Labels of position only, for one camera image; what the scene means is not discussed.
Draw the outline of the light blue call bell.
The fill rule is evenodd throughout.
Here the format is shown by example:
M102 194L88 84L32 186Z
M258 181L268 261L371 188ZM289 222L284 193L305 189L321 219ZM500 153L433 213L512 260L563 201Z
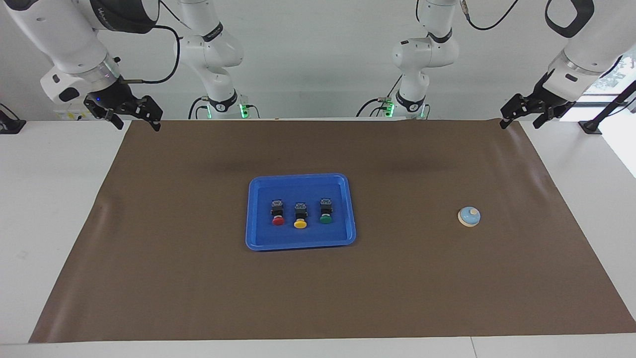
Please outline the light blue call bell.
M458 221L466 227L475 227L481 221L480 211L472 206L466 206L459 210Z

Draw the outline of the blue plastic tray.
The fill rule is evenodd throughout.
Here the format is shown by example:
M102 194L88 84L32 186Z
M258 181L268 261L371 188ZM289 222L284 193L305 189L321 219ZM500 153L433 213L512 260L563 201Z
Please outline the blue plastic tray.
M332 222L321 224L321 198L332 199ZM284 202L284 224L273 226L271 202ZM296 229L296 202L305 202L307 227ZM340 247L357 237L348 179L341 173L265 176L248 186L245 244L254 251Z

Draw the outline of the brown table mat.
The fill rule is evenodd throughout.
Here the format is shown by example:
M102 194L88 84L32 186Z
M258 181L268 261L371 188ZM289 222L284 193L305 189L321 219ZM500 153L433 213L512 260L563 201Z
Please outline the brown table mat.
M352 245L248 249L252 179L333 172ZM636 321L519 124L135 121L30 342L607 333Z

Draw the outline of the white wall outlet box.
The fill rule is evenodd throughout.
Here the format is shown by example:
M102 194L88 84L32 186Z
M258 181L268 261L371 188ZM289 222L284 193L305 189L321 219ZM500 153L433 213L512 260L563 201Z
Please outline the white wall outlet box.
M54 114L59 120L65 121L91 121L95 118L89 113L88 110L54 110Z

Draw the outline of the small black table clamp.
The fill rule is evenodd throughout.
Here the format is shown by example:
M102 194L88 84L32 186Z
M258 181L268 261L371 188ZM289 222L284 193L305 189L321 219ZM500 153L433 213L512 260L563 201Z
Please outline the small black table clamp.
M18 134L27 123L7 105L0 102L0 134Z

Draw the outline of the black clamp with slanted rod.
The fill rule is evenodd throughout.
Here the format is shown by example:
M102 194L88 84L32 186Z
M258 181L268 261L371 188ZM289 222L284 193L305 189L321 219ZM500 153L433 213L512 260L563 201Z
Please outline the black clamp with slanted rod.
M590 135L600 135L602 132L598 129L601 122L607 118L607 116L614 115L619 113L618 108L624 109L631 104L631 102L627 102L628 99L632 98L636 100L636 80L634 80L627 88L622 91L618 96L616 96L611 103L605 106L600 113L598 113L593 119L588 121L579 121L579 126L582 131L586 134Z

